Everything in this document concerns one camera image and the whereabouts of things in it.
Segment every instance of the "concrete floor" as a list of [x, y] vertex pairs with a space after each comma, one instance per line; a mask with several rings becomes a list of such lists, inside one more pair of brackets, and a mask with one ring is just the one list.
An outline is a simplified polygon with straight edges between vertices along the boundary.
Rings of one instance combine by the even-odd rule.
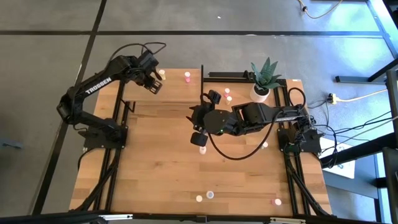
[[[320, 14], [335, 3], [304, 2], [312, 14]], [[0, 0], [0, 30], [91, 30], [99, 5], [100, 0]], [[112, 0], [107, 3], [99, 29], [375, 31], [377, 25], [367, 5], [360, 2], [344, 2], [329, 16], [312, 20], [300, 13], [297, 1]], [[0, 150], [0, 217], [29, 213], [60, 123], [55, 107], [75, 81], [87, 41], [88, 36], [0, 36], [0, 136], [24, 144], [21, 150]], [[303, 81], [308, 102], [324, 99], [328, 93], [354, 98], [381, 90], [385, 88], [382, 85], [337, 84], [334, 77], [368, 77], [393, 60], [380, 38], [100, 36], [95, 40], [85, 77], [101, 70], [119, 46], [150, 41], [168, 45], [157, 55], [162, 68], [199, 68], [204, 64], [205, 73], [243, 71], [250, 69], [250, 62], [260, 65], [270, 56], [279, 61], [277, 73]], [[139, 49], [121, 53], [139, 54]], [[92, 96], [85, 101], [85, 110], [93, 111], [94, 105]], [[390, 110], [387, 93], [329, 109], [330, 126], [335, 129], [362, 124]], [[311, 110], [311, 114], [318, 123], [325, 123], [324, 108]], [[392, 126], [386, 125], [361, 138], [373, 139], [391, 131]], [[69, 129], [45, 213], [68, 209], [82, 145], [83, 139]], [[333, 188], [328, 188], [328, 193], [335, 215], [375, 220], [370, 198]]]

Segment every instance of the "white cable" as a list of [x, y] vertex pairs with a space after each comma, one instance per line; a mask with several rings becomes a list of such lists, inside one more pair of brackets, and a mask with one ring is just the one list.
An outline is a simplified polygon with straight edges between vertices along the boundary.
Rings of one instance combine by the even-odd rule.
[[368, 131], [372, 131], [373, 129], [379, 128], [379, 127], [381, 127], [381, 126], [383, 126], [383, 125], [385, 125], [385, 124], [387, 124], [387, 123], [390, 123], [391, 121], [393, 121], [393, 120], [395, 120], [395, 119], [397, 119], [397, 118], [398, 118], [398, 116], [396, 116], [395, 118], [392, 118], [392, 119], [390, 119], [390, 120], [388, 120], [388, 121], [386, 121], [386, 122], [384, 122], [384, 123], [382, 123], [382, 124], [380, 124], [380, 125], [377, 125], [376, 127], [373, 127], [373, 128], [371, 128], [371, 129], [368, 129], [368, 130], [366, 130], [366, 131], [363, 131], [363, 132], [361, 132], [361, 133], [359, 133], [359, 134], [356, 134], [356, 135], [354, 135], [353, 137], [350, 137], [349, 139], [347, 139], [347, 140], [345, 140], [345, 141], [343, 141], [343, 142], [341, 142], [341, 143], [339, 143], [339, 144], [343, 144], [344, 142], [347, 142], [347, 141], [349, 141], [350, 139], [355, 138], [356, 136], [359, 136], [359, 135], [361, 135], [361, 134], [364, 134], [364, 133], [366, 133], [366, 132], [368, 132]]
[[384, 92], [384, 91], [387, 91], [387, 89], [385, 89], [385, 90], [380, 90], [380, 91], [375, 91], [374, 93], [370, 93], [370, 94], [368, 94], [368, 95], [364, 95], [364, 96], [357, 97], [357, 98], [353, 98], [353, 99], [349, 99], [349, 100], [342, 100], [342, 99], [336, 97], [336, 101], [337, 101], [337, 102], [352, 102], [352, 101], [355, 101], [355, 100], [363, 99], [363, 98], [368, 97], [368, 96], [372, 96], [372, 95], [375, 95], [375, 94], [378, 94], [378, 93], [382, 93], [382, 92]]
[[302, 10], [304, 10], [304, 12], [307, 14], [307, 16], [308, 16], [309, 18], [311, 18], [311, 19], [319, 19], [319, 18], [321, 18], [322, 16], [327, 15], [329, 12], [333, 11], [338, 5], [340, 5], [341, 2], [343, 2], [343, 0], [340, 0], [335, 6], [333, 6], [331, 9], [329, 9], [329, 11], [327, 11], [326, 13], [324, 13], [324, 14], [322, 14], [322, 15], [320, 15], [320, 16], [311, 16], [311, 15], [308, 13], [308, 7], [304, 5], [303, 1], [302, 1], [302, 0], [298, 0], [298, 1], [299, 1], [300, 5], [302, 6]]

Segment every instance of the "wooden tabletop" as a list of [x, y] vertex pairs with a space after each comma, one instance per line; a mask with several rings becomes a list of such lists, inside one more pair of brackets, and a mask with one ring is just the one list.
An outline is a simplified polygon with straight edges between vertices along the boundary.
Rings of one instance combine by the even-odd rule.
[[[121, 213], [170, 213], [207, 215], [278, 215], [291, 216], [289, 188], [283, 155], [279, 151], [275, 125], [261, 149], [243, 161], [230, 161], [219, 155], [208, 141], [205, 155], [190, 143], [192, 124], [190, 106], [200, 103], [200, 70], [165, 69], [166, 80], [157, 95], [137, 86], [126, 85], [124, 100], [135, 101], [135, 112], [129, 113], [129, 133], [121, 154], [111, 211]], [[185, 83], [184, 73], [191, 73]], [[112, 116], [118, 82], [103, 88], [98, 96], [95, 115]], [[287, 80], [288, 88], [303, 88], [300, 80]], [[223, 94], [230, 88], [233, 100], [226, 105], [222, 97], [217, 109], [230, 110], [232, 105], [250, 102], [252, 84], [204, 83], [204, 91]], [[293, 103], [302, 97], [292, 92]], [[265, 102], [275, 106], [273, 92]], [[269, 126], [259, 133], [234, 137], [214, 137], [216, 145], [233, 157], [250, 153], [264, 138]], [[79, 206], [98, 181], [103, 149], [87, 154], [81, 162], [70, 208]], [[305, 183], [324, 210], [331, 212], [325, 181], [318, 159], [301, 154]], [[303, 213], [299, 188], [296, 186], [298, 209]], [[206, 198], [211, 190], [215, 196]], [[198, 203], [196, 196], [203, 201]], [[281, 206], [271, 204], [280, 198]]]

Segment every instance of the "potted plant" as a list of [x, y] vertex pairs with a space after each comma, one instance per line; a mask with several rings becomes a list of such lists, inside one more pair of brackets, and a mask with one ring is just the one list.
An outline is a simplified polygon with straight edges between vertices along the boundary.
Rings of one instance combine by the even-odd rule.
[[253, 63], [251, 64], [251, 68], [253, 69], [253, 72], [256, 76], [256, 79], [254, 81], [255, 84], [250, 91], [250, 98], [252, 99], [252, 101], [256, 103], [264, 102], [271, 92], [270, 90], [280, 86], [279, 83], [276, 82], [276, 80], [281, 75], [273, 76], [277, 64], [278, 62], [271, 64], [271, 60], [268, 57], [266, 62], [262, 66], [261, 72], [257, 70], [256, 66]]

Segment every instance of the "white pot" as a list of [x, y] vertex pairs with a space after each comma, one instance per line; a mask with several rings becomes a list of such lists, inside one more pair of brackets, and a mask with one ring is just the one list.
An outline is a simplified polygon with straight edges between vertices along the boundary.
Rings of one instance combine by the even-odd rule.
[[256, 91], [254, 90], [254, 87], [255, 87], [255, 86], [256, 86], [256, 84], [254, 84], [254, 85], [253, 85], [253, 88], [251, 88], [251, 91], [250, 91], [250, 98], [251, 98], [251, 100], [252, 100], [253, 102], [262, 103], [262, 102], [264, 102], [264, 101], [267, 99], [267, 97], [269, 96], [269, 93], [270, 93], [271, 91], [268, 90], [267, 95], [262, 96], [262, 95], [259, 95], [259, 94], [256, 93]]

